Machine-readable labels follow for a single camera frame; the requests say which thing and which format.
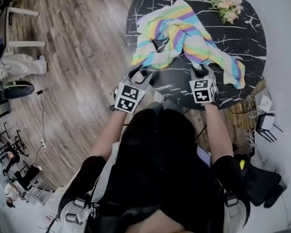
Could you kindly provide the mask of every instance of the black marble table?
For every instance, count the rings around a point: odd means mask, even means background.
[[[133,0],[126,23],[126,38],[133,54],[137,46],[136,20],[153,10],[171,5],[176,0]],[[223,70],[216,64],[210,64],[213,69],[217,86],[220,91],[218,105],[220,109],[230,107],[246,98],[259,82],[266,61],[266,41],[260,19],[247,0],[243,0],[244,10],[234,24],[223,24],[210,0],[184,0],[197,14],[198,18],[210,33],[217,47],[239,59],[245,65],[245,82],[243,89],[236,89],[231,84],[223,84]],[[168,39],[154,41],[158,51],[161,51]],[[203,106],[194,103],[189,80],[192,64],[184,53],[175,58],[164,69],[145,67],[143,75],[153,72],[151,85],[168,99],[192,109],[202,110]]]

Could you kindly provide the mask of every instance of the black sleeve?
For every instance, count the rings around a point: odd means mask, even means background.
[[[245,189],[239,162],[232,156],[222,156],[212,165],[211,170],[220,181],[222,187],[226,191],[233,191],[238,199],[245,204],[248,220],[250,215],[250,200]]]
[[[62,211],[66,204],[75,200],[77,196],[84,195],[94,188],[96,179],[101,174],[105,164],[106,161],[101,156],[91,156],[83,162],[78,174],[59,203],[58,213]]]

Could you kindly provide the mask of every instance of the yellow object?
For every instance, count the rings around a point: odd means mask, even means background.
[[[243,168],[244,168],[244,160],[241,160],[240,165],[241,165],[241,170],[243,170]]]

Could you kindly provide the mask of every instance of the flower bouquet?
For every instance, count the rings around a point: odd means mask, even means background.
[[[234,23],[238,18],[243,7],[241,6],[243,0],[211,0],[212,6],[219,10],[219,15],[223,23]]]

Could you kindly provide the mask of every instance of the striped cloth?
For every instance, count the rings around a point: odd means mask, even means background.
[[[183,50],[195,68],[200,64],[217,63],[223,70],[224,84],[244,88],[244,65],[214,44],[192,8],[183,0],[153,11],[137,21],[137,49],[132,65],[167,67]],[[164,51],[158,53],[152,41],[169,38]]]

